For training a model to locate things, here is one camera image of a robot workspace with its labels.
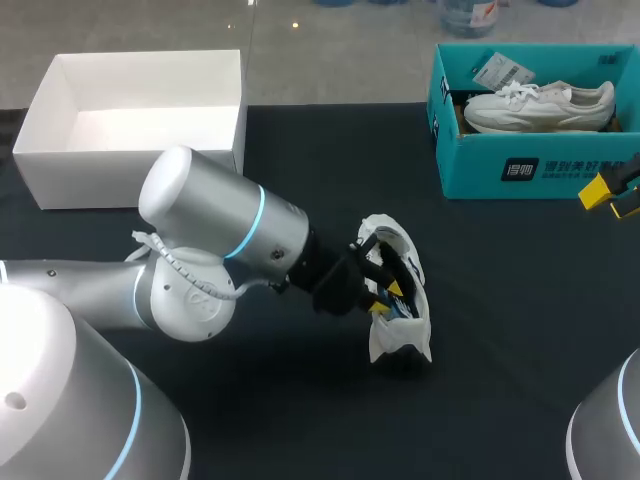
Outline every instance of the white cable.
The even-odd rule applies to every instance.
[[[135,262],[136,260],[144,257],[150,251],[151,251],[151,249],[148,246],[142,245],[139,249],[137,249],[135,252],[131,253],[131,255],[129,255],[127,258],[125,258],[124,261],[125,262]]]
[[[236,300],[236,299],[240,298],[242,295],[244,295],[245,292],[247,290],[249,290],[249,288],[251,288],[251,287],[254,287],[256,285],[269,286],[269,281],[268,280],[264,280],[264,279],[260,279],[259,278],[259,279],[250,280],[248,282],[243,283],[235,291],[222,292],[222,291],[218,290],[214,285],[209,284],[209,283],[204,283],[204,282],[200,281],[195,275],[190,273],[189,270],[187,270],[187,268],[182,264],[182,262],[180,262],[180,260],[178,260],[177,258],[175,258],[173,256],[173,254],[171,253],[171,250],[169,249],[169,247],[167,247],[164,244],[164,242],[158,236],[157,233],[152,233],[151,235],[149,235],[148,233],[145,233],[145,232],[135,232],[134,231],[132,233],[132,237],[138,243],[142,243],[143,247],[146,247],[149,250],[153,250],[155,252],[158,252],[160,254],[160,256],[164,260],[166,260],[166,262],[171,266],[171,268],[173,268],[178,274],[180,274],[180,276],[182,278],[184,278],[186,281],[188,281],[191,285],[196,287],[201,292],[206,293],[207,295],[210,295],[210,296],[212,296],[214,298],[217,298],[219,300]],[[129,255],[129,258],[135,256],[136,254],[139,254],[139,252],[143,251],[143,249],[146,250],[146,248],[143,248],[143,247],[139,248],[138,250],[133,252],[131,255]]]

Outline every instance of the water bottle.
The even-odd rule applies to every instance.
[[[444,28],[461,37],[482,37],[498,21],[498,0],[438,0]]]

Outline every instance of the logo on box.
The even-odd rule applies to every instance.
[[[533,180],[538,162],[538,158],[508,158],[502,171],[502,181],[528,182]]]

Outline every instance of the shoelace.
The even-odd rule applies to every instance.
[[[511,82],[511,85],[507,85],[505,87],[502,87],[502,90],[498,90],[496,92],[496,95],[498,95],[499,97],[505,97],[507,105],[511,105],[512,100],[524,100],[527,95],[538,98],[540,96],[540,94],[538,93],[539,89],[540,87],[538,85],[534,85],[533,83],[520,85],[520,83],[514,80],[513,82]]]

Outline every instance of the shoe tag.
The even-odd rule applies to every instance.
[[[473,81],[497,92],[514,80],[524,85],[535,76],[531,70],[496,52],[473,77]]]

